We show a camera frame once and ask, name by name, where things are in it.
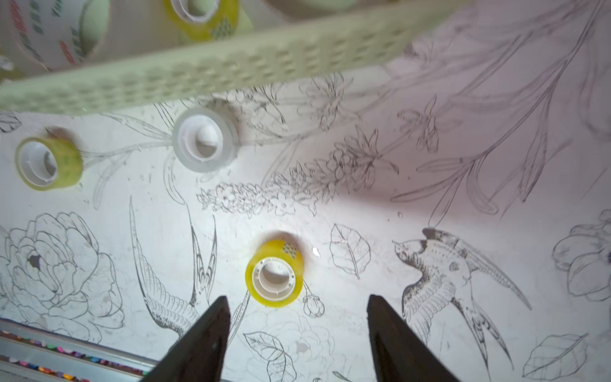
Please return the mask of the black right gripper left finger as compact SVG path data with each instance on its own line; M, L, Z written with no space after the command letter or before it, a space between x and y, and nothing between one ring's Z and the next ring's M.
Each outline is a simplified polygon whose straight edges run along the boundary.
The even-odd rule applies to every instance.
M221 381L230 323L228 300L219 297L143 382Z

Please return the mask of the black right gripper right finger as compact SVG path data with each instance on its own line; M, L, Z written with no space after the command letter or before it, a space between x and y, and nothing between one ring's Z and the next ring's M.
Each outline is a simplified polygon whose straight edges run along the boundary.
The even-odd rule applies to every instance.
M458 381L382 296L369 296L367 313L378 381Z

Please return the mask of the large clear tape roll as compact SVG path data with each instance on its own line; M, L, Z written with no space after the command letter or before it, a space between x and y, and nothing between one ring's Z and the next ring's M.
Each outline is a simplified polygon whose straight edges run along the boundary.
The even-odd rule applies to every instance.
M81 65L106 33L109 1L2 1L1 52L23 73Z

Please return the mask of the pale green perforated storage basket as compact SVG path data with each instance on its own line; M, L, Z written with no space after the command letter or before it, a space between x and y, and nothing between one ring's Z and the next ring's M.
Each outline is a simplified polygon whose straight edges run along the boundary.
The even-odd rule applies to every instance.
M460 1L405 1L4 84L4 111L82 115L377 65Z

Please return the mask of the small clear tape roll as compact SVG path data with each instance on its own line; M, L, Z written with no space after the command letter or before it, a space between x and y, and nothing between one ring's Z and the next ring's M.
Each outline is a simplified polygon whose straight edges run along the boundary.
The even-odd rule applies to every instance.
M178 161L195 173L212 173L237 157L239 141L234 124L208 108L192 108L176 120L173 150Z

